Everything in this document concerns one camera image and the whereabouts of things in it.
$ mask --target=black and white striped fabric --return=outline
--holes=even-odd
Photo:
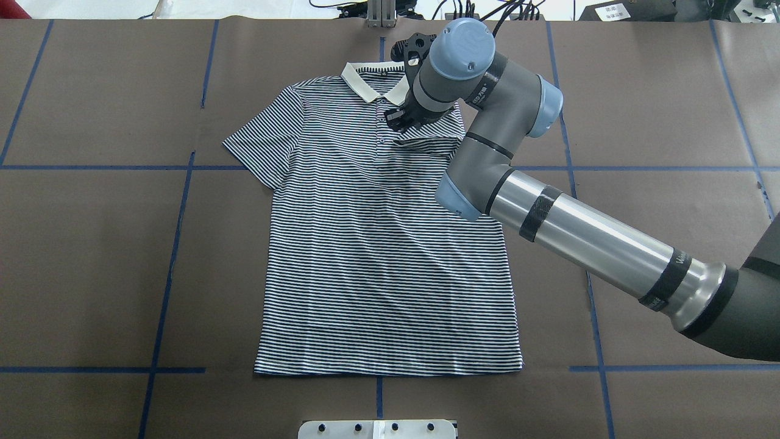
[[[285,88],[224,141],[274,190],[263,374],[464,375],[522,368],[499,223],[434,200],[459,110],[404,134],[382,98],[402,65]],[[365,102],[354,90],[380,96]]]

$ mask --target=white label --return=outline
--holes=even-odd
[[[629,15],[629,12],[622,3],[596,8],[596,13],[601,21],[617,21],[631,18],[631,15]]]

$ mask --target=shirt collar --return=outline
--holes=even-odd
[[[384,95],[380,95],[370,85],[366,84],[366,81],[358,74],[357,70],[365,67],[378,71],[390,71],[403,67],[403,62],[348,62],[342,71],[344,82],[365,102],[373,102],[377,98],[384,97],[395,105],[401,105],[404,99],[406,99],[406,92],[409,90],[409,83],[406,82],[406,78],[401,78],[395,87]]]

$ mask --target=white floor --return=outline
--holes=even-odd
[[[315,5],[340,3],[343,0],[312,0]],[[416,11],[430,19],[440,0],[418,0]],[[576,14],[586,5],[607,0],[579,0]],[[336,17],[336,9],[317,9],[308,0],[131,0],[107,2],[105,0],[17,0],[33,17],[40,19],[136,19],[151,14],[161,2],[160,18],[217,19],[232,15],[252,18],[327,19]],[[547,20],[572,20],[573,0],[546,0],[539,10]],[[477,13],[485,15],[497,6],[499,0],[477,0]],[[452,0],[442,7],[438,18],[452,11]]]

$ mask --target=folded sleeve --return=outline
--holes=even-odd
[[[303,102],[293,87],[287,87],[222,144],[263,184],[277,189],[289,173],[303,121]]]

